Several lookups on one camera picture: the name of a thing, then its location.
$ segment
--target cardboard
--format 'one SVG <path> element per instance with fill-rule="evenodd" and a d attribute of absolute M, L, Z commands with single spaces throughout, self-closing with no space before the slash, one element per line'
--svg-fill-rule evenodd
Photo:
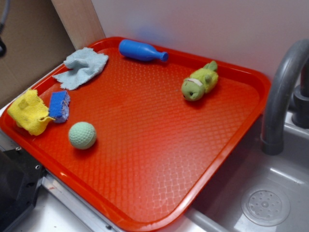
<path fill-rule="evenodd" d="M 1 38 L 7 47 L 0 58 L 1 108 L 75 51 L 49 0 L 11 1 Z"/>

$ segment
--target cable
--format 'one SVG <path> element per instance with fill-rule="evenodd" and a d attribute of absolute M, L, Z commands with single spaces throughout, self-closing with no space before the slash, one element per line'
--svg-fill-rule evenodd
<path fill-rule="evenodd" d="M 9 13 L 10 2 L 11 2 L 10 0 L 6 0 L 6 2 L 5 2 L 4 10 L 3 10 L 3 13 L 2 13 L 2 18 L 1 18 L 1 21 L 0 21 L 0 35 L 3 31 L 5 21 L 6 21 L 6 18 L 8 16 L 8 13 Z"/>

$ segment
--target stainless steel sink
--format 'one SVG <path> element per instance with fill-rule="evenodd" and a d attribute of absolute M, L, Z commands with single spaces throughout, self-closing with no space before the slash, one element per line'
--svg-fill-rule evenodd
<path fill-rule="evenodd" d="M 261 127 L 260 118 L 194 201 L 219 225 L 206 231 L 308 231 L 309 131 L 286 123 L 284 151 L 271 156 L 261 151 Z"/>

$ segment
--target golf ball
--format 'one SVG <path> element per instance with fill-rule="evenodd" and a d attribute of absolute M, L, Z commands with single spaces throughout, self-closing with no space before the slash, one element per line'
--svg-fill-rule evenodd
<path fill-rule="evenodd" d="M 90 148 L 96 139 L 96 129 L 88 122 L 78 122 L 69 131 L 70 143 L 77 149 L 85 150 Z"/>

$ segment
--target white wall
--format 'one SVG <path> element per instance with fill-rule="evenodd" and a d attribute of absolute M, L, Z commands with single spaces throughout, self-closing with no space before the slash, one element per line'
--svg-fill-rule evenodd
<path fill-rule="evenodd" d="M 92 0 L 106 37 L 122 36 L 258 70 L 270 79 L 309 37 L 308 0 Z"/>

